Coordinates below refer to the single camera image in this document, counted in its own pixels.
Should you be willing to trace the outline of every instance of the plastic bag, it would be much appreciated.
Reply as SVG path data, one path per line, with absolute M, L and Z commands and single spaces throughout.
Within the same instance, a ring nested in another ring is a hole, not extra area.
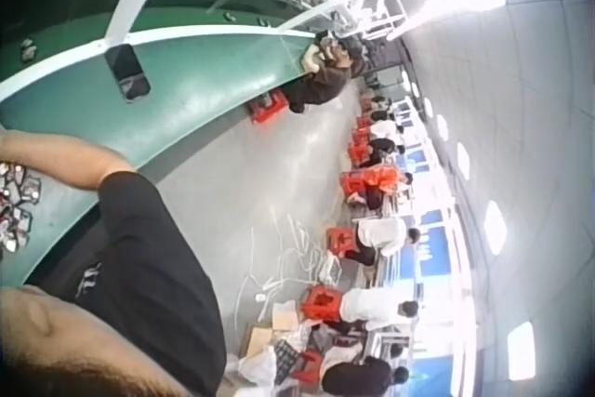
M 263 388 L 272 388 L 277 375 L 277 356 L 272 346 L 250 358 L 240 360 L 238 372 L 246 380 Z

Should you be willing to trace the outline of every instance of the black pants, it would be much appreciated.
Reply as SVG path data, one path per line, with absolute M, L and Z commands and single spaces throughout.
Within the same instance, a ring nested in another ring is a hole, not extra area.
M 362 241 L 360 241 L 357 234 L 358 228 L 359 227 L 355 227 L 355 244 L 357 245 L 358 250 L 346 251 L 345 258 L 359 262 L 366 267 L 372 267 L 376 263 L 376 250 L 371 246 L 362 244 Z

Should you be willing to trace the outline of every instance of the green workbench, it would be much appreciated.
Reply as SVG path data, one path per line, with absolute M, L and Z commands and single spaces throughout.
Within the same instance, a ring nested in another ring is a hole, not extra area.
M 95 57 L 52 73 L 5 100 L 0 121 L 8 128 L 75 135 L 113 148 L 141 167 L 229 109 L 300 76 L 299 58 L 310 42 L 252 34 L 144 44 L 136 51 L 152 85 L 147 98 L 125 103 L 103 57 Z M 3 284 L 26 281 L 96 202 L 94 193 L 43 178 L 41 201 L 31 208 L 31 240 L 16 254 L 5 253 Z

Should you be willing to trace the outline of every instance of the gray floor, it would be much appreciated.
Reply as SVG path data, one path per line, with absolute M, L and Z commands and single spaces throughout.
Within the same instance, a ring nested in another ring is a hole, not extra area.
M 159 181 L 174 219 L 211 275 L 229 352 L 237 352 L 246 324 L 261 313 L 258 284 L 289 278 L 271 302 L 299 299 L 305 290 L 306 284 L 291 279 L 308 279 L 319 256 L 312 252 L 324 248 L 325 228 L 342 214 L 337 180 L 357 98 L 351 84 L 332 103 L 304 115 L 284 112 L 264 126 L 252 125 L 243 108 L 233 110 L 211 126 L 223 131 L 202 135 L 202 143 L 186 142 L 187 151 L 198 151 Z M 292 221 L 309 242 L 294 236 Z

